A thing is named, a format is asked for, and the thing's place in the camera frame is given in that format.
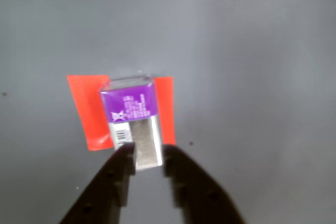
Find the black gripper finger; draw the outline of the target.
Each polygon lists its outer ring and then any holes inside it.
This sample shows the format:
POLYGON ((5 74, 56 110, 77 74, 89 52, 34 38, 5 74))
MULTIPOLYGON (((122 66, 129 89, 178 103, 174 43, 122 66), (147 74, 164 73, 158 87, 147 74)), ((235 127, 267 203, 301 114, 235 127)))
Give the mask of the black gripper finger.
POLYGON ((244 223, 228 193, 180 148, 163 146, 164 174, 184 223, 244 223))
POLYGON ((98 171, 61 223, 119 223, 134 174, 135 144, 124 144, 98 171))

